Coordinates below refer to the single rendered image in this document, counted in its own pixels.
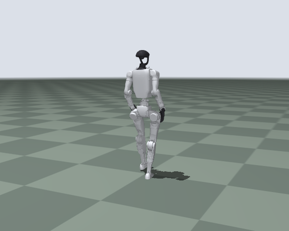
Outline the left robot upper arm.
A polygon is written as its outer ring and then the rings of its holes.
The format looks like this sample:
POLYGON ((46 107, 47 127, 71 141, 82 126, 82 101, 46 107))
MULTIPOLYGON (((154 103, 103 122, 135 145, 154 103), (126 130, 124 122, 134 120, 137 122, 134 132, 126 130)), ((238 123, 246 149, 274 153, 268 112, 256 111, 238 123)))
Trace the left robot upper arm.
POLYGON ((125 83, 125 89, 124 89, 124 94, 130 96, 132 94, 132 90, 130 89, 132 85, 132 71, 127 72, 127 79, 125 83))

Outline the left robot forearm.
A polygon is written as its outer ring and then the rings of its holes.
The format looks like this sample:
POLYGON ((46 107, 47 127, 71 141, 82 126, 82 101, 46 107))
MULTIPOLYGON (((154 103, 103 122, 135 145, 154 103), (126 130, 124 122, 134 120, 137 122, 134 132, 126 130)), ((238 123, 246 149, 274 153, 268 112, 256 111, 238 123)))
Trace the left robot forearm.
POLYGON ((130 96, 124 95, 124 97, 127 100, 128 106, 133 110, 135 107, 134 107, 131 95, 130 96))

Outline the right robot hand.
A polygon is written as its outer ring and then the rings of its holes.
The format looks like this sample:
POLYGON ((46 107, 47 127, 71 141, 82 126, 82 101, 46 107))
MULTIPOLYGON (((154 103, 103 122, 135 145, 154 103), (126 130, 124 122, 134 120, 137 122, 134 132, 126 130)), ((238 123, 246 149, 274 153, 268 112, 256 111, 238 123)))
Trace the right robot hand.
POLYGON ((164 112, 165 112, 165 108, 162 108, 161 111, 160 111, 160 114, 161 114, 161 120, 160 120, 160 123, 164 120, 164 112))

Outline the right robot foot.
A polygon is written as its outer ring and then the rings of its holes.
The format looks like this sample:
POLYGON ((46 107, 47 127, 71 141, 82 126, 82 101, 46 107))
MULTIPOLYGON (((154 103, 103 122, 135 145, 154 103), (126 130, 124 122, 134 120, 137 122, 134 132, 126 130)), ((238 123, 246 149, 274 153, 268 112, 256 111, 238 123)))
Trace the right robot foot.
POLYGON ((152 177, 154 176, 154 174, 153 173, 146 173, 146 175, 145 175, 145 179, 147 179, 147 180, 149 180, 149 179, 151 179, 152 177))

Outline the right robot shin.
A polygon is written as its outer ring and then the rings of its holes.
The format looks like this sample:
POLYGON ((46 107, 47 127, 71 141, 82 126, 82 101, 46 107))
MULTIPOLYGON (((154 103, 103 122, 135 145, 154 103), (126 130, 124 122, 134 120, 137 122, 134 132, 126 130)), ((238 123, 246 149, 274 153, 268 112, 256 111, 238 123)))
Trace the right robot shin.
POLYGON ((154 157, 155 157, 155 151, 156 151, 156 143, 153 143, 153 148, 152 150, 147 150, 147 173, 149 172, 151 174, 151 168, 152 168, 152 164, 154 161, 154 157))

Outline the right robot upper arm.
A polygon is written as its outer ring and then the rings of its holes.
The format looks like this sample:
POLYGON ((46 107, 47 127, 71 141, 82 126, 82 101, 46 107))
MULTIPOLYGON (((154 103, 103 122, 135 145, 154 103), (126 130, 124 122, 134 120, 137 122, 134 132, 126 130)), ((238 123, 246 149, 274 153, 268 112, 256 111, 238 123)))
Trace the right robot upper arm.
POLYGON ((151 91, 151 93, 153 96, 157 96, 160 73, 156 70, 150 70, 150 76, 152 77, 152 91, 151 91))

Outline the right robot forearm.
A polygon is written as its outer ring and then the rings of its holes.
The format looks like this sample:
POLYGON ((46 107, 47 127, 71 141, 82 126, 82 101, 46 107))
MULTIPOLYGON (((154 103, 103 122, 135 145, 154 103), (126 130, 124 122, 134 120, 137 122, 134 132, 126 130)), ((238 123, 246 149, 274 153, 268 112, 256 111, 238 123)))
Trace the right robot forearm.
POLYGON ((162 108, 165 108, 159 89, 157 90, 157 96, 155 97, 155 100, 157 101, 160 111, 162 108))

